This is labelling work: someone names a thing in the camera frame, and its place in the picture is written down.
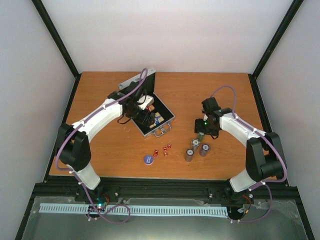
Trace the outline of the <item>brown poker chip stack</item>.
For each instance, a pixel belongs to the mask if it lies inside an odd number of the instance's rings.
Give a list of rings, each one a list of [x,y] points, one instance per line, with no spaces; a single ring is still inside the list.
[[[195,152],[193,149],[191,149],[191,148],[187,149],[185,152],[185,156],[184,156],[185,161],[191,162],[194,157],[194,154],[195,154]]]

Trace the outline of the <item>red playing card deck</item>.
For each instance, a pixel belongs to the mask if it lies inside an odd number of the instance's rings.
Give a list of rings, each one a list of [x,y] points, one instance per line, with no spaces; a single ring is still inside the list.
[[[149,110],[150,112],[152,112],[154,109],[155,109],[155,107],[154,107],[153,105],[149,105],[149,106],[148,106],[148,110]]]

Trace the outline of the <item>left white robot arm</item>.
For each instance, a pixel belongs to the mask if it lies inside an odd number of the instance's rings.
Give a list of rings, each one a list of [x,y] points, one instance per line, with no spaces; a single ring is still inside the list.
[[[153,103],[154,98],[147,93],[136,96],[114,91],[83,119],[71,125],[63,123],[59,127],[55,160],[65,164],[65,170],[74,174],[79,183],[87,187],[86,195],[92,201],[103,198],[104,188],[99,185],[101,179],[91,165],[90,142],[104,127],[121,116],[147,127],[153,125],[155,115],[147,109]]]

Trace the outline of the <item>purple poker chip stack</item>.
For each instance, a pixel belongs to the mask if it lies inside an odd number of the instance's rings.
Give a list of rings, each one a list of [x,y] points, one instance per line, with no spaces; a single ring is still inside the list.
[[[208,154],[209,150],[210,150],[210,146],[204,143],[199,150],[199,155],[201,157],[205,157]]]

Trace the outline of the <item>green poker chip stack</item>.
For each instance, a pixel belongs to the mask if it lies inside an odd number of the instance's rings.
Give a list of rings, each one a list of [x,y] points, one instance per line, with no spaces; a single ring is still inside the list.
[[[197,135],[197,138],[200,142],[204,140],[205,134],[203,132],[199,132]]]

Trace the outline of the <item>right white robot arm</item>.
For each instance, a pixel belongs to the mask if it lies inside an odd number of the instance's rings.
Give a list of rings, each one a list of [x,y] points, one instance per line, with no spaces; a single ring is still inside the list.
[[[245,147],[245,168],[227,180],[224,197],[234,202],[245,191],[266,183],[282,183],[288,178],[287,165],[280,136],[259,130],[241,119],[230,108],[212,111],[195,120],[194,132],[210,135],[214,140],[219,132],[232,135]]]

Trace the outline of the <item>blue playing card deck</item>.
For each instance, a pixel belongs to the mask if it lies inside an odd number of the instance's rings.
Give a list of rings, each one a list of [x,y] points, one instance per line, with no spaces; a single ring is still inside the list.
[[[159,112],[155,113],[155,117],[154,117],[154,123],[152,125],[149,126],[150,129],[154,128],[155,126],[159,125],[160,123],[162,123],[165,119],[160,115]]]

